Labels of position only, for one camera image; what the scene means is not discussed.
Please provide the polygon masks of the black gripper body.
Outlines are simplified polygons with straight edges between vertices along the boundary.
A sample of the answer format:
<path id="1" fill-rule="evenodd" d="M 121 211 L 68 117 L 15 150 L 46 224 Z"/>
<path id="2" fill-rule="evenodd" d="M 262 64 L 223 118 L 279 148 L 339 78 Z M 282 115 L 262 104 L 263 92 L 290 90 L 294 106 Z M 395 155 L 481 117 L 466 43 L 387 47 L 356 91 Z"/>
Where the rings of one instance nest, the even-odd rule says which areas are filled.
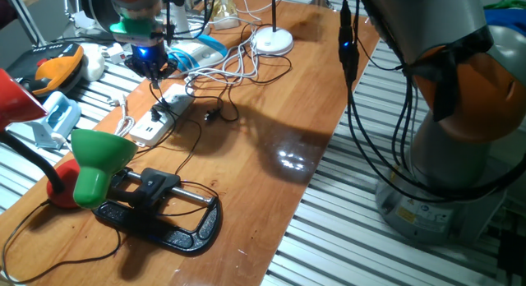
<path id="1" fill-rule="evenodd" d="M 164 42 L 158 42 L 153 46 L 131 46 L 131 62 L 148 62 L 156 64 L 165 64 L 168 61 L 168 55 L 165 50 Z"/>

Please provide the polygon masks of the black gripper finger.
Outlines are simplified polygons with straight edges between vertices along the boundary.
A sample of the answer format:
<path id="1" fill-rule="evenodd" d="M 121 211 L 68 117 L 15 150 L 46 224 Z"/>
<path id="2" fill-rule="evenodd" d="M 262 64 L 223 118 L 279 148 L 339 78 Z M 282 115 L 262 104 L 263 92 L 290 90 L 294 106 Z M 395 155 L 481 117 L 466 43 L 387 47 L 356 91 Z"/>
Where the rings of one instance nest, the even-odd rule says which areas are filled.
<path id="1" fill-rule="evenodd" d="M 150 79 L 149 68 L 141 60 L 134 57 L 126 57 L 124 64 L 137 75 Z"/>
<path id="2" fill-rule="evenodd" d="M 167 62 L 159 69 L 158 79 L 163 80 L 170 77 L 178 69 L 178 61 L 169 58 Z"/>

